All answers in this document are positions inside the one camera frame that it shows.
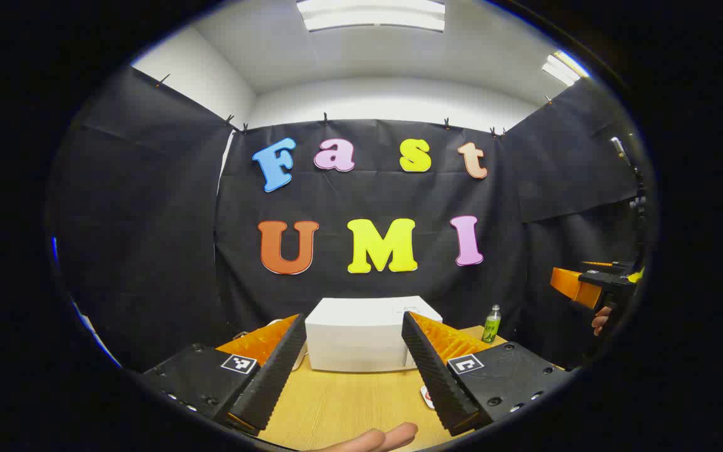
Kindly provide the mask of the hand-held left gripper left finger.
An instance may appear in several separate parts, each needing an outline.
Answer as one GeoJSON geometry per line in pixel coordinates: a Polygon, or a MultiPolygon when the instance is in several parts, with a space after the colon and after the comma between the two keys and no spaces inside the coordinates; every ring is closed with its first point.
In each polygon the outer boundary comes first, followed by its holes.
{"type": "Polygon", "coordinates": [[[292,315],[219,347],[194,343],[141,373],[141,382],[201,417],[256,436],[301,354],[304,321],[292,315]]]}

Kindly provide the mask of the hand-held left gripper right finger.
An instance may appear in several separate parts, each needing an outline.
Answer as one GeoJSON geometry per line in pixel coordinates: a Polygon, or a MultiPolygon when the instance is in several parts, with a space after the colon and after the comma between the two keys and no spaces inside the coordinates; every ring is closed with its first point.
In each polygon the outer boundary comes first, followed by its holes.
{"type": "Polygon", "coordinates": [[[451,436],[516,421],[579,373],[518,343],[488,346],[413,311],[404,313],[401,335],[451,436]]]}

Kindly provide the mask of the white microwave oven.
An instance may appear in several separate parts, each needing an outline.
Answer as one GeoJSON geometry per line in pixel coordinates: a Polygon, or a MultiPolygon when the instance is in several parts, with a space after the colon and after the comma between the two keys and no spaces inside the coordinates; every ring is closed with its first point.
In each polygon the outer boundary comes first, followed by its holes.
{"type": "Polygon", "coordinates": [[[414,369],[401,335],[407,311],[442,321],[419,296],[323,298],[304,322],[312,369],[350,373],[414,369]]]}

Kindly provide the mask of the green drink bottle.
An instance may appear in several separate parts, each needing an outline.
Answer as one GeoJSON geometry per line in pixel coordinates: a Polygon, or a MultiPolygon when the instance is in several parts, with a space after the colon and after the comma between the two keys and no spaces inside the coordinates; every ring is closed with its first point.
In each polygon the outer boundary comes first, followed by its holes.
{"type": "Polygon", "coordinates": [[[480,340],[487,344],[493,344],[498,335],[498,329],[500,327],[500,306],[493,305],[491,307],[490,314],[486,317],[484,323],[484,329],[480,340]]]}

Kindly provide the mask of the black backdrop cloth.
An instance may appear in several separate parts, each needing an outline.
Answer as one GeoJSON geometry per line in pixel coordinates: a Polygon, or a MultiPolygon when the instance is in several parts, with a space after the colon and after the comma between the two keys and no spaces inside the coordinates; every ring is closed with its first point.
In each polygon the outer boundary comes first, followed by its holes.
{"type": "Polygon", "coordinates": [[[78,307],[136,371],[323,298],[402,296],[459,328],[499,304],[503,337],[575,367],[592,315],[553,268],[635,261],[645,237],[621,135],[588,85],[500,139],[382,119],[231,132],[127,68],[58,154],[51,234],[78,307]]]}

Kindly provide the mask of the small ceiling light panel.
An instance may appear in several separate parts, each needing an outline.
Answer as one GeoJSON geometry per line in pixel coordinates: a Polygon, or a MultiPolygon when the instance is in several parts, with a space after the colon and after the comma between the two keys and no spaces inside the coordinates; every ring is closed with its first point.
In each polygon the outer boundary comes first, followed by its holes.
{"type": "Polygon", "coordinates": [[[573,86],[579,80],[590,77],[590,74],[576,60],[562,50],[557,50],[546,57],[545,63],[542,64],[542,71],[568,87],[573,86]]]}

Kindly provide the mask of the row of black cloth clips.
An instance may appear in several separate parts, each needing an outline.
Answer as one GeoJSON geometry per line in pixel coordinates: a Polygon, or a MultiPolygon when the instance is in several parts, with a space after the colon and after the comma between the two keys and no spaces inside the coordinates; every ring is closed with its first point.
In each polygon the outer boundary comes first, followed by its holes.
{"type": "Polygon", "coordinates": [[[170,88],[232,123],[252,128],[304,121],[379,119],[422,121],[474,131],[504,131],[537,110],[536,105],[490,90],[446,81],[361,78],[307,83],[253,94],[226,79],[167,80],[170,88]]]}

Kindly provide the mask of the long ceiling light panel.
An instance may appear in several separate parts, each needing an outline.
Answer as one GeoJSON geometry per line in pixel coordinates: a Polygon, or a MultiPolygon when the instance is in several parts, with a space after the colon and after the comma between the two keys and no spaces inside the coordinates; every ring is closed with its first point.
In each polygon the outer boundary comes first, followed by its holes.
{"type": "Polygon", "coordinates": [[[442,32],[446,5],[436,0],[297,0],[308,31],[399,26],[442,32]]]}

